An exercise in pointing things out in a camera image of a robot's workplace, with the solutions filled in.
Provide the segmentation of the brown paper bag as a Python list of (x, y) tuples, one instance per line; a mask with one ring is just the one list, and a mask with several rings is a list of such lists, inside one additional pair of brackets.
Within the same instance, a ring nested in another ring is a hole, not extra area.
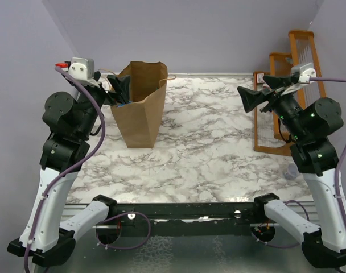
[(162, 62), (132, 61), (118, 79), (127, 76), (129, 103), (112, 106), (112, 115), (128, 148), (152, 148), (162, 123), (168, 68)]

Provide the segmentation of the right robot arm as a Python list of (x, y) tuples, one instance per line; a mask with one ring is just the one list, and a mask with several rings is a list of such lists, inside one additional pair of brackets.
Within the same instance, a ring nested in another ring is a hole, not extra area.
[(346, 199), (340, 184), (342, 156), (329, 136), (343, 126), (341, 107), (322, 97), (302, 108), (294, 93), (316, 80), (315, 71), (294, 72), (290, 76), (266, 75), (267, 88), (260, 91), (238, 87), (244, 110), (257, 106), (273, 112), (294, 140), (291, 156), (307, 183), (315, 203), (319, 223), (312, 224), (289, 209), (278, 196), (268, 194), (255, 199), (253, 218), (272, 220), (300, 244), (307, 261), (315, 268), (346, 269)]

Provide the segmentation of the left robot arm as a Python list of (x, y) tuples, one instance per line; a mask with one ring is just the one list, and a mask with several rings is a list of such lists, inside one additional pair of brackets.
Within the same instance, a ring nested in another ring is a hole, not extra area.
[(30, 263), (45, 268), (65, 263), (89, 229), (99, 222), (111, 224), (117, 216), (116, 202), (99, 195), (70, 220), (61, 219), (82, 164), (97, 151), (88, 140), (95, 134), (95, 121), (104, 118), (101, 107), (128, 101), (130, 77), (109, 75), (113, 90), (107, 92), (100, 83), (89, 86), (67, 72), (62, 75), (80, 95), (56, 92), (45, 102), (43, 122), (51, 132), (42, 149), (38, 192), (24, 232), (7, 247), (9, 253), (23, 257), (25, 272)]

